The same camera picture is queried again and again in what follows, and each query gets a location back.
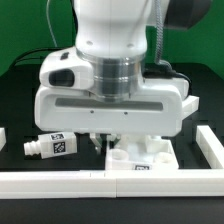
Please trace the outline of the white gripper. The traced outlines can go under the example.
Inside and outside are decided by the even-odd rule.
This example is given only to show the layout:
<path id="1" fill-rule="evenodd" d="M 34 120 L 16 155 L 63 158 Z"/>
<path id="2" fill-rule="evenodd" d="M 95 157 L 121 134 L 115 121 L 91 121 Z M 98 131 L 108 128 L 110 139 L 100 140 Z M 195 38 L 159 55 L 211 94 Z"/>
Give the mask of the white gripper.
<path id="1" fill-rule="evenodd" d="M 144 71 L 141 57 L 100 58 L 77 50 L 49 54 L 39 73 L 35 123 L 44 131 L 91 133 L 98 155 L 118 134 L 174 136 L 184 120 L 189 81 Z"/>

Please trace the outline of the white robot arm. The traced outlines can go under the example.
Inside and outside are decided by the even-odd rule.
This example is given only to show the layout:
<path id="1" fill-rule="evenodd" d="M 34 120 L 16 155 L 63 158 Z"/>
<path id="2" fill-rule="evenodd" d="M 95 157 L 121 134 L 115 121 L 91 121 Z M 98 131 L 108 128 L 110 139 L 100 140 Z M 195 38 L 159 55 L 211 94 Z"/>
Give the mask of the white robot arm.
<path id="1" fill-rule="evenodd" d="M 212 0 L 73 0 L 74 46 L 44 60 L 35 97 L 43 131 L 172 137 L 194 113 L 186 76 L 157 58 L 144 66 L 146 29 L 189 29 Z"/>

